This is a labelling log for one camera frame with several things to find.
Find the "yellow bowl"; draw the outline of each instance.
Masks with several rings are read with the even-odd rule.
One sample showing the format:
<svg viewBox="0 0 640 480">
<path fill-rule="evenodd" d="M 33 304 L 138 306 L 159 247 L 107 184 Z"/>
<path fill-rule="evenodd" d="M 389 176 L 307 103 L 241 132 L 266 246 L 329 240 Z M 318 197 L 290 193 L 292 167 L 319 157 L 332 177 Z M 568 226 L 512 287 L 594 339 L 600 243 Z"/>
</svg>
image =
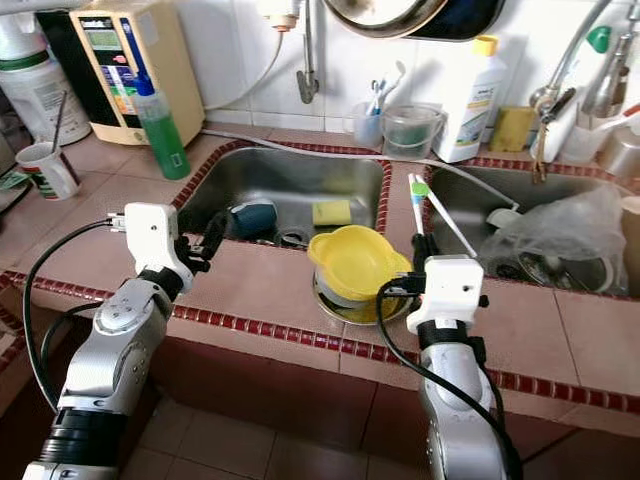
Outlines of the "yellow bowl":
<svg viewBox="0 0 640 480">
<path fill-rule="evenodd" d="M 375 298 L 382 285 L 411 271 L 411 263 L 382 235 L 360 225 L 316 235 L 307 254 L 321 268 L 329 288 L 353 301 Z"/>
</svg>

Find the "stainless steel sink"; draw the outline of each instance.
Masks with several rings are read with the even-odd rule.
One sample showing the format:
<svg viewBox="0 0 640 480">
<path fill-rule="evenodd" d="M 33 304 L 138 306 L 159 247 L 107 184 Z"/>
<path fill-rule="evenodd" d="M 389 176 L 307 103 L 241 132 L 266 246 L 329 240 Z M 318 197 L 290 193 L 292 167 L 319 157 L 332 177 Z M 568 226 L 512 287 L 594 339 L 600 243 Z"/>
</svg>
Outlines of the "stainless steel sink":
<svg viewBox="0 0 640 480">
<path fill-rule="evenodd" d="M 276 204 L 277 227 L 257 240 L 278 242 L 293 233 L 303 243 L 333 228 L 313 225 L 315 202 L 348 200 L 352 223 L 374 227 L 384 171 L 372 160 L 319 158 L 263 147 L 245 147 L 224 155 L 180 211 L 184 229 L 202 233 L 219 211 L 268 199 Z"/>
<path fill-rule="evenodd" d="M 520 203 L 522 213 L 537 205 L 593 190 L 604 183 L 603 180 L 589 177 L 548 174 L 546 183 L 533 185 L 528 171 L 482 167 L 463 169 Z M 445 170 L 435 172 L 431 186 L 476 249 L 495 232 L 495 228 L 485 221 L 489 213 L 496 208 L 508 206 L 481 187 Z M 629 194 L 625 190 L 621 191 L 625 195 Z M 436 213 L 433 215 L 433 228 L 436 243 L 442 253 L 464 253 L 461 243 Z M 629 276 L 630 294 L 640 297 L 640 216 L 625 213 L 623 231 L 627 239 L 625 267 Z M 487 273 L 500 276 L 496 271 Z"/>
</svg>

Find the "tiled countertop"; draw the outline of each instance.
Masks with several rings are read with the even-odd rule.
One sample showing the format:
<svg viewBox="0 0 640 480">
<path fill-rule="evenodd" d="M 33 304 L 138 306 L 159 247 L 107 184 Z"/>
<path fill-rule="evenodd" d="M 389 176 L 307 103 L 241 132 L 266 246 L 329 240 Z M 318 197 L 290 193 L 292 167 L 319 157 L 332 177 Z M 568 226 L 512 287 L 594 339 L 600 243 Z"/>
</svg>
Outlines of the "tiled countertop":
<svg viewBox="0 0 640 480">
<path fill-rule="evenodd" d="M 343 135 L 216 127 L 280 142 L 351 146 Z M 193 187 L 198 169 L 210 167 L 210 155 L 229 142 L 198 137 L 187 149 L 194 173 L 177 182 L 164 180 L 142 147 L 107 144 L 94 136 L 65 147 L 82 190 L 63 202 L 44 201 L 34 190 L 5 218 L 0 290 L 3 284 L 20 286 L 35 259 L 65 233 L 131 201 L 172 202 Z M 476 164 L 523 168 L 527 159 L 524 153 L 501 158 L 506 161 Z M 409 257 L 413 214 L 406 175 L 423 170 L 420 164 L 393 162 L 389 199 L 381 204 L 387 209 L 385 235 Z M 566 173 L 602 176 L 589 168 Z M 225 240 L 211 271 L 199 274 L 193 290 L 177 300 L 168 334 L 416 389 L 419 378 L 395 362 L 375 329 L 345 326 L 322 312 L 310 288 L 312 274 L 304 252 Z M 62 311 L 103 299 L 134 271 L 124 235 L 105 229 L 65 246 L 40 275 L 34 301 Z M 491 305 L 478 312 L 471 333 L 485 338 L 488 366 L 508 410 L 640 436 L 639 302 L 495 279 L 486 279 L 483 291 Z M 417 352 L 417 339 L 402 322 L 390 331 L 401 347 Z"/>
</svg>

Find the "white bottle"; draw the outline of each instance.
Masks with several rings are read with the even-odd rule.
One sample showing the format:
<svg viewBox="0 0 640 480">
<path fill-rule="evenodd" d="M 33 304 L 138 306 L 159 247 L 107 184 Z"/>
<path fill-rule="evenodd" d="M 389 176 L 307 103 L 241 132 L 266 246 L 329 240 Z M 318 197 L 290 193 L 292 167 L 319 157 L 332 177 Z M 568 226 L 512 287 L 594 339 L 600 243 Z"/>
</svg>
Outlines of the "white bottle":
<svg viewBox="0 0 640 480">
<path fill-rule="evenodd" d="M 507 66 L 495 55 L 498 39 L 482 35 L 473 41 L 473 54 L 448 89 L 442 108 L 447 121 L 433 142 L 433 151 L 447 163 L 473 158 L 487 125 Z"/>
<path fill-rule="evenodd" d="M 66 90 L 60 145 L 91 132 L 89 119 L 62 68 L 49 58 L 36 32 L 25 33 L 14 15 L 0 16 L 0 88 L 36 141 L 51 141 Z"/>
</svg>

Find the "white hose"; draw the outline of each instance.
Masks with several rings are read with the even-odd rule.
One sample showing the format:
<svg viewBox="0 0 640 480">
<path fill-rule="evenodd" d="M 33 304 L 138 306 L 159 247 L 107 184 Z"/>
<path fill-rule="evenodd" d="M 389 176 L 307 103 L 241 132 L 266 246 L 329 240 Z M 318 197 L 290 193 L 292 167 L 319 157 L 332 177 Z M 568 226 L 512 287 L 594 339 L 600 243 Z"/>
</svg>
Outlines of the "white hose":
<svg viewBox="0 0 640 480">
<path fill-rule="evenodd" d="M 247 88 L 244 92 L 242 92 L 240 95 L 238 95 L 233 100 L 229 100 L 228 102 L 221 103 L 220 105 L 205 105 L 204 109 L 205 110 L 216 110 L 218 108 L 226 107 L 227 105 L 231 105 L 232 103 L 237 102 L 238 100 L 244 98 L 245 96 L 247 96 L 251 92 L 253 92 L 253 90 L 258 85 L 260 85 L 262 80 L 264 80 L 264 77 L 266 77 L 269 74 L 269 72 L 273 68 L 273 65 L 276 63 L 276 60 L 278 59 L 278 55 L 280 55 L 280 49 L 282 48 L 282 38 L 283 38 L 283 33 L 282 32 L 278 32 L 278 42 L 276 43 L 276 49 L 273 52 L 273 57 L 271 58 L 271 61 L 269 62 L 269 65 L 267 65 L 267 68 L 265 68 L 262 71 L 262 73 L 260 74 L 260 76 L 258 77 L 258 79 L 255 82 L 253 82 L 253 85 L 251 85 L 249 88 Z"/>
<path fill-rule="evenodd" d="M 218 131 L 218 130 L 208 130 L 206 128 L 203 128 L 202 130 L 200 130 L 200 133 L 203 133 L 205 135 L 213 135 L 214 137 L 231 138 L 231 139 L 236 139 L 236 140 L 247 140 L 249 142 L 253 142 L 253 143 L 257 143 L 258 145 L 262 145 L 264 147 L 275 148 L 277 150 L 283 150 L 285 152 L 293 152 L 293 153 L 300 153 L 300 154 L 303 154 L 303 155 L 311 155 L 312 157 L 348 158 L 348 159 L 353 159 L 353 160 L 366 159 L 366 160 L 391 160 L 391 161 L 393 161 L 392 158 L 386 157 L 385 155 L 349 155 L 349 154 L 344 154 L 344 153 L 324 153 L 324 152 L 314 152 L 312 150 L 301 150 L 299 148 L 287 147 L 286 145 L 280 145 L 279 143 L 270 142 L 269 140 L 263 140 L 261 138 L 251 137 L 249 135 L 242 135 L 240 133 L 221 132 L 221 131 Z M 464 170 L 462 170 L 462 169 L 460 169 L 458 167 L 454 167 L 452 165 L 449 165 L 448 163 L 439 162 L 437 160 L 430 160 L 428 158 L 426 158 L 424 160 L 421 160 L 420 162 L 424 163 L 426 165 L 430 165 L 432 167 L 442 168 L 443 170 L 447 170 L 448 172 L 454 173 L 454 174 L 456 174 L 456 175 L 458 175 L 458 176 L 460 176 L 462 178 L 465 178 L 465 179 L 469 180 L 472 183 L 475 183 L 479 187 L 485 189 L 487 192 L 495 195 L 496 197 L 500 198 L 504 202 L 510 204 L 514 211 L 516 211 L 516 210 L 518 210 L 520 208 L 520 204 L 518 202 L 516 202 L 515 200 L 507 197 L 504 193 L 496 190 L 491 185 L 483 182 L 479 178 L 474 177 L 470 173 L 465 172 Z"/>
</svg>

